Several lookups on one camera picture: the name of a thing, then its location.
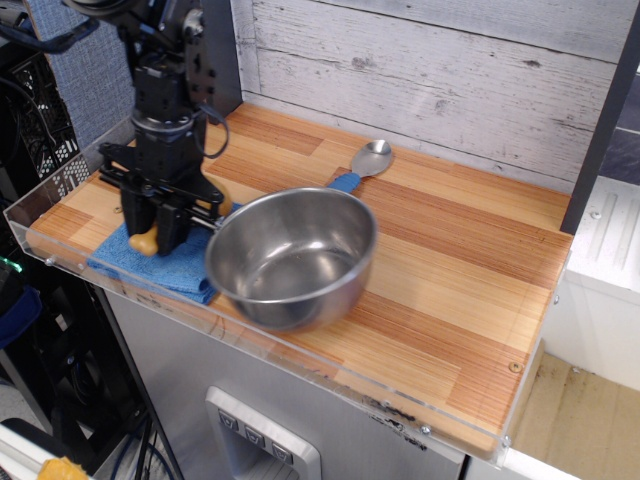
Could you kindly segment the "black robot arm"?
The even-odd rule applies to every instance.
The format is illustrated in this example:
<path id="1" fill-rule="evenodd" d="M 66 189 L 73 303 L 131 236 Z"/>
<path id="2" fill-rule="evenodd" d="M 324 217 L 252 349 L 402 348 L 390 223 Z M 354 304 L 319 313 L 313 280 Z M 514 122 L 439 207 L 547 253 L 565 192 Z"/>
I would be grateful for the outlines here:
<path id="1" fill-rule="evenodd" d="M 128 243 L 165 256 L 194 225 L 212 229 L 231 211 L 224 187 L 202 164 L 225 151 L 205 149 L 215 72 L 207 59 L 197 1 L 70 1 L 68 7 L 116 27 L 125 45 L 135 99 L 132 145 L 104 143 L 102 180 L 118 187 Z"/>

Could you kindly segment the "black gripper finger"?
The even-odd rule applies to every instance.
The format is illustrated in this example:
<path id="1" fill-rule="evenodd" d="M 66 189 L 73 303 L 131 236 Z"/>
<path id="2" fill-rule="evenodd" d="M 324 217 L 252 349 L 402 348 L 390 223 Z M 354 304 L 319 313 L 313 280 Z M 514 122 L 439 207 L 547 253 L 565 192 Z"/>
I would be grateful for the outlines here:
<path id="1" fill-rule="evenodd" d="M 190 218 L 189 202 L 183 197 L 171 197 L 157 207 L 157 243 L 160 256 L 169 255 L 186 240 Z"/>
<path id="2" fill-rule="evenodd" d="M 127 182 L 121 184 L 120 192 L 129 236 L 149 231 L 155 221 L 155 206 L 149 194 L 142 187 Z"/>

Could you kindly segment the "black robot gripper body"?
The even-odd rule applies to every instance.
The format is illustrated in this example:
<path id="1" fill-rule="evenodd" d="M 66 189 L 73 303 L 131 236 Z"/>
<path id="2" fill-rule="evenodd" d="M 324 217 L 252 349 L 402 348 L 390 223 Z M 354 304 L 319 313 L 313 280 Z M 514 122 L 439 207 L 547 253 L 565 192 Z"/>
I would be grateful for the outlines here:
<path id="1" fill-rule="evenodd" d="M 189 213 L 214 220 L 226 198 L 202 172 L 206 157 L 207 120 L 182 117 L 177 121 L 156 121 L 134 117 L 133 146 L 104 143 L 99 147 L 104 163 L 102 179 L 121 187 L 123 182 L 142 187 L 157 207 L 171 197 L 189 202 Z"/>

